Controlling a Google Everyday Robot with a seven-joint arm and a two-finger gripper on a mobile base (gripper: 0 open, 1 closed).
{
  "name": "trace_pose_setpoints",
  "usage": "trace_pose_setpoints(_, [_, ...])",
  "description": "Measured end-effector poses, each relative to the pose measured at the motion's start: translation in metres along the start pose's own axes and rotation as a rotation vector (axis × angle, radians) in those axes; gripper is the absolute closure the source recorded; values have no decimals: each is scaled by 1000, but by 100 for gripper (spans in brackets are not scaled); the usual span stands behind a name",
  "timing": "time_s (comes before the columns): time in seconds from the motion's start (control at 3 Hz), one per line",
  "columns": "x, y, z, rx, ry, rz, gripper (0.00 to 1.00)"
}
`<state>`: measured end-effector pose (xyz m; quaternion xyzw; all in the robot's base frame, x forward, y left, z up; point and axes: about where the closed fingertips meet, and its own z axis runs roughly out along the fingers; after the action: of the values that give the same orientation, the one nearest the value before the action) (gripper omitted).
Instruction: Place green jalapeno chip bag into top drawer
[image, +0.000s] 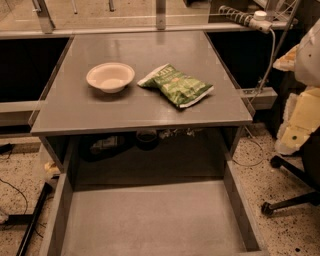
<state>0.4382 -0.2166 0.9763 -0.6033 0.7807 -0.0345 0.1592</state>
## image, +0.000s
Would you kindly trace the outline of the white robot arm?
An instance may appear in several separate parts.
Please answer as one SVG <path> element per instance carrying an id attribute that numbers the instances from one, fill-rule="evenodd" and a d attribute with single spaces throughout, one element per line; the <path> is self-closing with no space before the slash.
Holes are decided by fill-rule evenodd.
<path id="1" fill-rule="evenodd" d="M 277 133 L 276 151 L 291 155 L 320 126 L 320 19 L 298 45 L 274 62 L 273 67 L 293 71 L 295 79 L 306 86 L 299 95 L 289 95 Z"/>

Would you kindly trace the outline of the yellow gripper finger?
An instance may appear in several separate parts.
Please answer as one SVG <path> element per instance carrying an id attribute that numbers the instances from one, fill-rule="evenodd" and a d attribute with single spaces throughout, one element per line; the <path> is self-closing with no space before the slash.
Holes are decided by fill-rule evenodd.
<path id="1" fill-rule="evenodd" d="M 295 59 L 298 45 L 292 47 L 286 54 L 278 58 L 274 63 L 273 67 L 280 71 L 293 71 L 295 68 Z"/>
<path id="2" fill-rule="evenodd" d="M 282 155 L 298 151 L 310 135 L 320 127 L 320 89 L 307 87 L 299 95 L 287 99 L 275 150 Z"/>

